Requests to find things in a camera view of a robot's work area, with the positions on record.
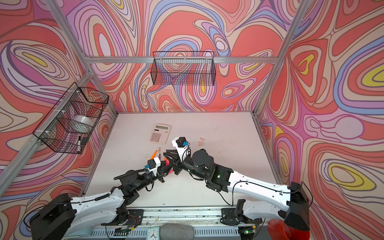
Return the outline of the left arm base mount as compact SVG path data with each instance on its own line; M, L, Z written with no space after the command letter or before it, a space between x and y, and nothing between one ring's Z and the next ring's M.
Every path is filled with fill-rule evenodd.
M143 209L119 208L116 213L117 216L110 223L103 223L101 225L137 227L142 224L144 214Z

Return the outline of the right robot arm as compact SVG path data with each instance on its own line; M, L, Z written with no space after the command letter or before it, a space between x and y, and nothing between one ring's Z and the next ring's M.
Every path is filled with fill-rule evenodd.
M257 218L278 219L296 230L310 230L308 195L304 183L291 182L289 185L271 184L249 178L230 168L218 165L206 150L191 153L189 148L166 150L164 158L172 166L175 174L182 170L193 178L203 181L206 187L217 193L241 194L267 204L265 208L254 206L245 200L233 200L239 221L246 223Z

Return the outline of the pink marker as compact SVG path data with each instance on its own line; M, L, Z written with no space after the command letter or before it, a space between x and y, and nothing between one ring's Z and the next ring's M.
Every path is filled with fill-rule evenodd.
M166 166L164 169L164 173L167 176L169 173L171 173L173 171L173 162L168 160L167 158L165 158L165 161L166 161Z

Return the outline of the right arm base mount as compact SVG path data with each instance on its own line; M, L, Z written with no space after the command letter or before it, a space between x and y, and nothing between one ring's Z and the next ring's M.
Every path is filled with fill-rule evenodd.
M263 223L262 218L249 219L244 214L237 213L235 208L222 208L220 223L226 226L237 226L239 224L260 225Z

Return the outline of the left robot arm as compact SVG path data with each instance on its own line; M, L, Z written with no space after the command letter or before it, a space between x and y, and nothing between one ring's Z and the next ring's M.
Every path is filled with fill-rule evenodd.
M130 170L115 179L121 182L106 193L88 197L61 194L43 206L29 220L34 240L61 240L95 225L124 225L130 213L127 206L155 181L163 182L173 168L169 160L154 158L141 170Z

